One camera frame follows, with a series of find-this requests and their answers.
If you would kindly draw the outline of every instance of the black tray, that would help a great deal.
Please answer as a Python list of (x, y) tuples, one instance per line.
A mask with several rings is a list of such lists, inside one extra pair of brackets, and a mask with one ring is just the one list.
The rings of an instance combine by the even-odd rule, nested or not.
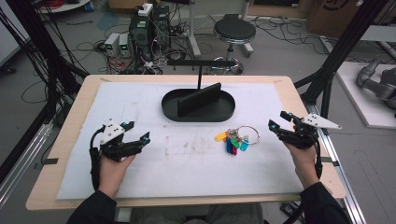
[(230, 93), (220, 91), (219, 100), (208, 105), (204, 105), (189, 114), (180, 117), (177, 114), (177, 101), (197, 89), (177, 89), (165, 94), (162, 101), (163, 114), (179, 122), (222, 122), (233, 116), (235, 110), (235, 100)]

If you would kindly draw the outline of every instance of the human arm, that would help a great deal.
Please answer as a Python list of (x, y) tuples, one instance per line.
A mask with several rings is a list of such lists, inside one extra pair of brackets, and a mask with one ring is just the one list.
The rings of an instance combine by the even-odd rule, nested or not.
[(299, 149), (285, 143), (295, 165), (295, 172), (303, 184), (300, 194), (306, 223), (349, 223), (347, 215), (320, 183), (315, 171), (316, 151), (314, 147)]
[(134, 157), (116, 162), (102, 156), (99, 189), (74, 211), (67, 224), (115, 223), (117, 203), (114, 199)]

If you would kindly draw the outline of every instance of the black sleeve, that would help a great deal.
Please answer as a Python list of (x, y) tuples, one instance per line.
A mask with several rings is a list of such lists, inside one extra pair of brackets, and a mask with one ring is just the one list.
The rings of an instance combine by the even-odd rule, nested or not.
[(310, 186), (300, 196), (307, 224), (349, 223), (347, 214), (322, 183)]
[(114, 221), (117, 203), (97, 190), (74, 211), (67, 224), (109, 224)]

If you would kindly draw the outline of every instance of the black stool seat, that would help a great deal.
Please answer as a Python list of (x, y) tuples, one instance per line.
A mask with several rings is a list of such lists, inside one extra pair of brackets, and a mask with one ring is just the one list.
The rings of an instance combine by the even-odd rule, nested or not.
[(256, 35), (256, 29), (247, 21), (223, 19), (216, 22), (213, 33), (224, 42), (243, 45), (253, 40)]

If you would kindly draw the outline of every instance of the person's left hand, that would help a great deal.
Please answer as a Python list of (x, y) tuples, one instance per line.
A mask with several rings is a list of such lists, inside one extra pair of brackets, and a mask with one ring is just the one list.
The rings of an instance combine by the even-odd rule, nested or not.
[(106, 156), (102, 156), (99, 190), (114, 200), (119, 192), (126, 170), (134, 158), (135, 155), (117, 162), (107, 158)]

